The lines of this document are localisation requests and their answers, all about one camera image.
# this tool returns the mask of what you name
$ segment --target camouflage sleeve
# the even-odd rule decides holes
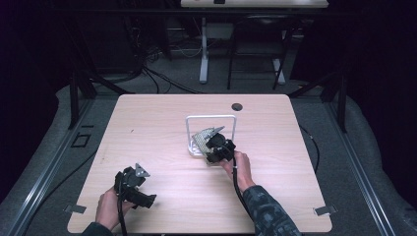
[[[255,235],[301,235],[282,206],[259,185],[243,193],[243,199],[255,223]]]

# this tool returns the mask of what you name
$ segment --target gray carpet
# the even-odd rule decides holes
[[[294,51],[289,57],[293,59],[295,53]],[[291,71],[290,65],[291,63],[288,63],[288,66],[284,68],[286,78],[289,77]],[[200,55],[189,58],[181,54],[174,54],[172,61],[160,57],[156,62],[149,63],[149,67],[188,88],[206,93],[290,93],[298,89],[299,84],[302,84],[302,82],[287,81],[285,86],[272,90],[272,80],[236,80],[232,83],[232,90],[227,90],[227,59],[224,57],[224,50],[210,52],[208,83],[206,85],[199,83]],[[155,80],[159,84],[161,92],[185,92],[176,87],[170,88],[167,81],[158,78]],[[132,81],[118,84],[118,86],[136,93],[156,92],[154,82],[144,75]],[[92,103],[81,98],[82,104],[85,104],[85,107],[88,106],[89,109],[81,121],[79,129],[75,131],[76,133],[80,132],[80,135],[89,135],[89,141],[85,147],[71,147],[74,139],[70,141],[63,153],[63,162],[60,164],[48,192],[98,148],[117,96],[113,91],[101,85],[96,85],[96,89],[99,96]],[[319,101],[317,94],[320,91],[320,88],[315,88],[306,96],[291,101],[299,124],[309,131],[318,144],[321,158],[317,178],[325,202],[327,205],[335,205],[338,209],[338,212],[331,216],[333,228],[328,235],[381,235],[357,180],[352,174],[343,141],[331,123],[333,117],[328,113],[327,107],[332,104],[322,104]],[[7,235],[10,228],[15,225],[19,210],[25,203],[32,186],[47,163],[53,158],[60,144],[66,139],[70,118],[68,88],[58,92],[58,97],[60,98],[60,109],[54,123],[21,179],[0,206],[0,217],[2,218],[0,235]],[[407,211],[409,206],[398,196],[382,171],[378,145],[360,109],[349,99],[346,112],[346,128],[349,139],[381,199],[387,218],[396,235],[417,235],[417,231],[409,224],[409,219],[414,217],[414,211]],[[304,132],[301,133],[305,138],[312,164],[315,165],[317,163],[316,149],[310,138]],[[78,142],[75,145],[84,144],[82,140],[78,140]],[[63,208],[76,203],[90,164],[91,160],[47,199],[34,216],[26,235],[70,235],[66,230],[70,214],[65,212]]]

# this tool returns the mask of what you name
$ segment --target hand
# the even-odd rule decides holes
[[[107,190],[100,196],[98,201],[97,212],[95,214],[95,222],[108,228],[110,231],[119,224],[119,215],[117,211],[117,195],[113,188]],[[123,215],[135,205],[130,202],[123,202]]]
[[[237,165],[237,185],[239,186],[240,192],[245,192],[251,186],[256,185],[252,180],[251,173],[251,162],[246,153],[236,151],[234,152]],[[227,175],[233,180],[233,161],[221,160],[221,167],[226,171]]]

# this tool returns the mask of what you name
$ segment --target table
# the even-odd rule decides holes
[[[212,0],[182,0],[181,7],[184,8],[326,8],[327,0],[226,0],[224,4],[214,4]],[[208,81],[209,54],[207,48],[207,23],[206,18],[202,20],[202,65],[200,68],[200,83]],[[279,61],[273,61],[275,70],[279,68]],[[278,77],[278,83],[285,85],[283,73]]]
[[[235,111],[231,105],[240,103]],[[127,94],[120,96],[68,224],[82,232],[94,221],[99,196],[114,176],[139,162],[150,174],[141,192],[157,194],[151,208],[130,210],[128,232],[253,233],[232,181],[219,166],[207,166],[188,152],[186,117],[234,115],[234,143],[251,158],[254,181],[286,209],[302,232],[328,232],[328,215],[288,96],[281,94]],[[230,139],[232,120],[190,120],[190,131],[224,125]]]

